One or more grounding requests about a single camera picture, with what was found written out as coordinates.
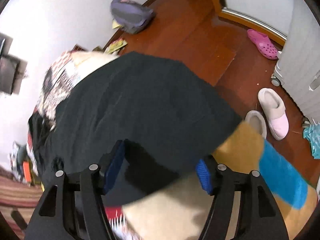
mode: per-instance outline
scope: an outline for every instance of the silver screw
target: silver screw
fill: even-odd
[[[252,175],[255,177],[259,177],[260,176],[260,172],[259,171],[252,171]]]
[[[97,164],[91,164],[91,165],[89,166],[89,170],[90,170],[90,171],[95,171],[97,168],[98,168],[98,165],[97,165]]]
[[[224,165],[224,164],[219,164],[218,165],[218,170],[220,170],[220,171],[225,171],[227,169],[227,166],[226,165]]]
[[[56,172],[56,176],[57,176],[57,177],[61,177],[62,175],[63,175],[63,171],[57,171],[57,172]]]

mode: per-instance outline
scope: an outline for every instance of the orange object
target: orange object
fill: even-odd
[[[23,172],[24,172],[24,177],[27,182],[32,182],[31,180],[31,172],[30,172],[30,167],[29,167],[29,162],[23,162]]]

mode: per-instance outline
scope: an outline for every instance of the wooden floor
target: wooden floor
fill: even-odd
[[[313,159],[309,142],[302,138],[302,114],[281,87],[270,83],[276,61],[258,52],[247,29],[218,19],[211,0],[156,0],[151,7],[157,17],[143,32],[123,34],[129,43],[123,53],[137,51],[184,62],[216,86],[242,117],[250,110],[262,112],[258,91],[274,89],[286,106],[289,133],[276,141],[268,130],[267,140],[315,187],[320,161]]]

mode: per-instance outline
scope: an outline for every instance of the shoe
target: shoe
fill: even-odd
[[[278,59],[276,47],[271,43],[269,37],[253,29],[247,31],[249,39],[257,46],[260,53],[268,59]]]
[[[266,115],[272,136],[282,140],[289,131],[288,118],[281,97],[271,88],[263,88],[258,93],[258,100]]]
[[[247,113],[244,119],[247,123],[249,123],[255,130],[261,134],[263,138],[267,138],[267,126],[266,121],[264,120],[262,114],[260,112],[251,110]]]

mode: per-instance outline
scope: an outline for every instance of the purple bag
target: purple bag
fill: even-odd
[[[142,31],[156,16],[153,9],[131,0],[113,0],[111,14],[122,25],[121,29],[131,34]]]

